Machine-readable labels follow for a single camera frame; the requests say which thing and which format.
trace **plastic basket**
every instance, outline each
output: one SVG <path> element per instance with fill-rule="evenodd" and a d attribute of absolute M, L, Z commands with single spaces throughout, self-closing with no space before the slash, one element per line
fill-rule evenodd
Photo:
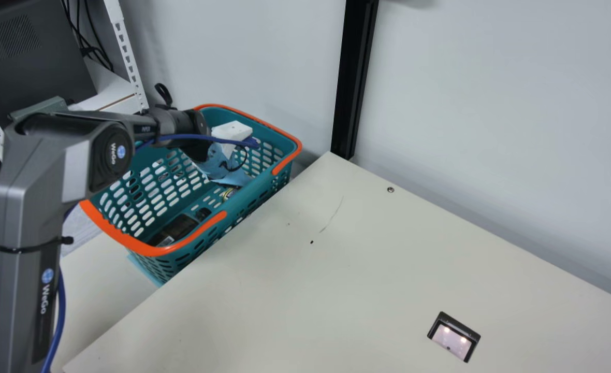
<path fill-rule="evenodd" d="M 213 245 L 253 210 L 289 182 L 292 160 L 301 142 L 286 132 L 236 109 L 221 105 L 196 108 L 211 127 L 240 121 L 253 128 L 260 149 L 251 149 L 243 165 L 254 177 L 223 201 L 227 187 L 209 182 L 179 149 L 145 148 L 133 157 L 130 171 L 109 188 L 80 203 L 106 234 L 138 264 L 164 283 Z M 243 152 L 235 156 L 241 163 Z M 184 238 L 164 247 L 145 243 L 180 214 L 190 217 L 201 207 L 211 214 Z"/>

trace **metal shelf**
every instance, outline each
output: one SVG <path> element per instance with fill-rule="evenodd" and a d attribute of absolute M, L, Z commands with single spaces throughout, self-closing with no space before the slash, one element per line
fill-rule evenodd
<path fill-rule="evenodd" d="M 124 15 L 118 0 L 104 0 L 105 9 L 116 36 L 117 45 L 123 57 L 128 81 L 120 76 L 102 71 L 102 67 L 95 62 L 87 61 L 87 66 L 97 88 L 98 94 L 90 99 L 69 106 L 73 110 L 102 110 L 124 113 L 134 113 L 148 109 L 147 95 L 144 92 L 140 73 L 130 46 L 128 32 L 124 23 Z M 0 160 L 3 156 L 4 132 L 0 127 Z"/>

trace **black computer case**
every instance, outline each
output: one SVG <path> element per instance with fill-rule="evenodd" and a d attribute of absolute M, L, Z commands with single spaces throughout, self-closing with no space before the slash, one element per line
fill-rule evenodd
<path fill-rule="evenodd" d="M 56 95 L 96 94 L 60 0 L 0 0 L 0 125 Z"/>

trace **gray robot arm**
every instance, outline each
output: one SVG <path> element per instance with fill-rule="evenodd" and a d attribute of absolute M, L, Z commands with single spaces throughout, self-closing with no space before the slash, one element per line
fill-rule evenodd
<path fill-rule="evenodd" d="M 165 134 L 209 132 L 200 113 L 173 109 L 144 116 L 35 114 L 7 128 L 0 169 L 0 373 L 36 373 L 46 359 L 64 215 L 126 173 L 135 141 Z M 186 145 L 194 157 L 209 146 L 157 144 Z"/>

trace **table surface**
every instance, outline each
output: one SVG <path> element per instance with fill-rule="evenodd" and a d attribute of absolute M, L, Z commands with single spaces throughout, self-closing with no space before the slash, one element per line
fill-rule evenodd
<path fill-rule="evenodd" d="M 64 364 L 156 291 L 128 252 L 101 234 L 61 260 L 66 286 L 66 324 L 52 364 Z"/>
<path fill-rule="evenodd" d="M 66 373 L 611 371 L 610 294 L 388 187 L 323 156 Z M 482 336 L 468 364 L 440 311 Z"/>

